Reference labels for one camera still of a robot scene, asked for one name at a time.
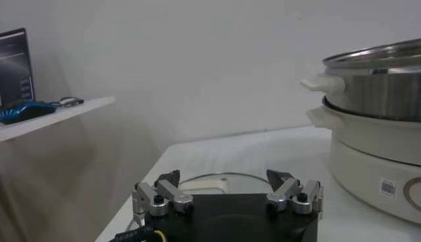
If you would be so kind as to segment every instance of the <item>monitor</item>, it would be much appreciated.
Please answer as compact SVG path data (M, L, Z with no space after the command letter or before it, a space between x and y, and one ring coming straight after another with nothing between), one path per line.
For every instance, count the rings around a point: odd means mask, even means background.
M34 101L32 69L24 28L0 34L0 106Z

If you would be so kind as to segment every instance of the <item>pot handle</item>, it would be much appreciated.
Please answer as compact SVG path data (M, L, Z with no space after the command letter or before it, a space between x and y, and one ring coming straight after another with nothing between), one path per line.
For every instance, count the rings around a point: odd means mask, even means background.
M326 94L343 93L345 82L339 76L319 74L300 81L301 85L311 91L322 91Z
M327 128L331 131L338 132L345 127L345 123L339 116L326 111L323 107L308 110L305 114L314 127L317 128Z

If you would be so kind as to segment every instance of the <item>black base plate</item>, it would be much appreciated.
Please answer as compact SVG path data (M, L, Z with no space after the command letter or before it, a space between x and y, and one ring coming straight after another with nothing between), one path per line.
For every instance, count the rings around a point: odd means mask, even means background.
M266 212L266 194L194 195L191 217L145 216L147 226L161 230L168 242L316 242L317 214L296 214L291 205L276 216Z

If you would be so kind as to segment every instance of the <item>wall shelf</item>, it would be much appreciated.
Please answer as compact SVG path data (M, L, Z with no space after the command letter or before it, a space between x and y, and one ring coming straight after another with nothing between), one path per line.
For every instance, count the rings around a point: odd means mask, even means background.
M92 99L85 101L85 103L81 105L65 109L57 109L55 113L33 118L31 120L26 120L15 124L0 125L0 141L5 141L24 135L34 130L44 128L51 124L55 124L57 122L81 115L85 112L109 105L115 101L116 99L113 96Z

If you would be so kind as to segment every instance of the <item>label sticker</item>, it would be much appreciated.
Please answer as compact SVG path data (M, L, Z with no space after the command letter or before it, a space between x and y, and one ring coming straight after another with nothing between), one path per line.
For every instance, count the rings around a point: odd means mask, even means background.
M397 190L396 182L387 180L387 179L381 179L380 180L380 194L385 195L390 198L395 198Z

